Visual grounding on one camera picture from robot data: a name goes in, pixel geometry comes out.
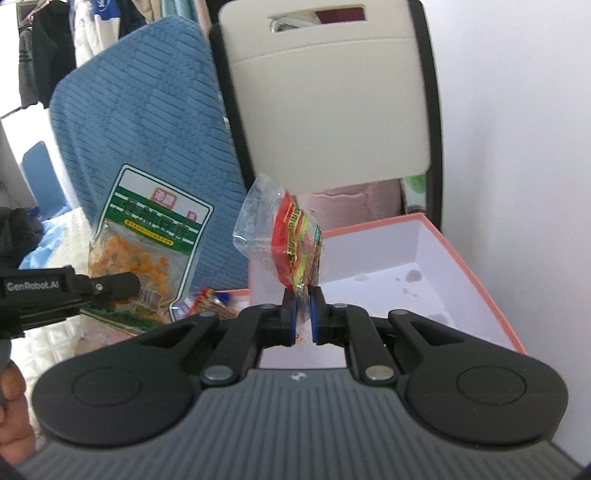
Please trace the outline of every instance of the blue cushion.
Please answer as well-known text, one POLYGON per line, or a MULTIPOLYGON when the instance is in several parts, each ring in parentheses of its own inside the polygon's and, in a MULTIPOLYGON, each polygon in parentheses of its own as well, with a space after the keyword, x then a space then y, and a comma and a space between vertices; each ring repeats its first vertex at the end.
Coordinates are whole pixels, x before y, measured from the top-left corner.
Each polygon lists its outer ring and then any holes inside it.
POLYGON ((232 245, 246 189, 195 22, 167 17, 119 40, 59 83, 50 116, 91 224, 130 164, 214 206, 192 286, 246 287, 248 263, 232 245))

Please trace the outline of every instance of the round pad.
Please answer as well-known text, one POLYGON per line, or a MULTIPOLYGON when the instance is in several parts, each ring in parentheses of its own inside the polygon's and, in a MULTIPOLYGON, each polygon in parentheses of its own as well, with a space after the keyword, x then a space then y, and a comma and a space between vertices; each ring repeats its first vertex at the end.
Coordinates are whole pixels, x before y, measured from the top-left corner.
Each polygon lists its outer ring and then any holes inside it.
POLYGON ((99 368, 82 375, 72 387, 74 396, 91 407, 114 407, 131 401, 141 390, 142 381, 122 368, 99 368))
POLYGON ((457 378, 457 387, 469 399, 501 406, 519 400, 526 384, 514 371, 500 367, 474 367, 457 378))
POLYGON ((63 362, 33 391, 33 408, 50 437, 103 448, 155 437, 183 418, 192 400, 193 388, 174 355, 141 345, 63 362))
POLYGON ((423 425, 482 446, 551 438, 567 398, 564 382, 550 367, 485 342, 428 348, 405 392, 423 425))

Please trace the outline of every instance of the finger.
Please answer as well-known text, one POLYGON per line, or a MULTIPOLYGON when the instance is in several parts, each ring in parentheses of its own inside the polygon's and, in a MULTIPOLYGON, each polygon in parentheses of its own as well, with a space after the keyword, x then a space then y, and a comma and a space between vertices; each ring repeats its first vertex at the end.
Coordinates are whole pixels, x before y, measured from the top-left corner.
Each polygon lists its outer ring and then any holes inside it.
POLYGON ((24 395, 18 400, 7 402, 4 407, 4 421, 0 424, 0 445, 25 438, 30 427, 27 399, 24 395))
POLYGON ((0 445, 0 455, 11 465, 19 465, 35 453, 35 433, 29 427, 27 435, 7 445, 0 445))
POLYGON ((7 401, 16 400, 25 393, 27 383, 14 362, 11 361, 8 364, 0 377, 0 387, 2 387, 2 394, 7 401))

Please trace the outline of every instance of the red printed label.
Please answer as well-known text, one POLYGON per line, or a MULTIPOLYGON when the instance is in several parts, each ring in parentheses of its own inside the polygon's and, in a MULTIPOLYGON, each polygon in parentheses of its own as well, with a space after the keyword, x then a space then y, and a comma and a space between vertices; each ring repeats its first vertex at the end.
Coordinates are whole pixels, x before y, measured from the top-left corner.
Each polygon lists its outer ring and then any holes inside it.
POLYGON ((158 187, 154 190, 150 200, 152 200, 154 203, 162 205, 163 207, 166 207, 169 210, 172 210, 174 204, 177 203, 177 196, 158 187))
POLYGON ((298 235, 304 218, 289 193, 285 194, 275 217, 271 256, 277 268, 277 277, 286 287, 294 288, 294 274, 301 263, 301 245, 298 235))

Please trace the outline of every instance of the pink cloth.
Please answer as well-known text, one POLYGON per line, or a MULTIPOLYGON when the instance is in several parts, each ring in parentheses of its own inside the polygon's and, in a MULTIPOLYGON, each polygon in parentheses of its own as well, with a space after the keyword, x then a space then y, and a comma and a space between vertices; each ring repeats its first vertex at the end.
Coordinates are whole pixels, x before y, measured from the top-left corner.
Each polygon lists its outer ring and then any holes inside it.
POLYGON ((402 206, 399 180, 307 193, 298 195, 297 201, 314 212, 322 230, 397 216, 402 206))

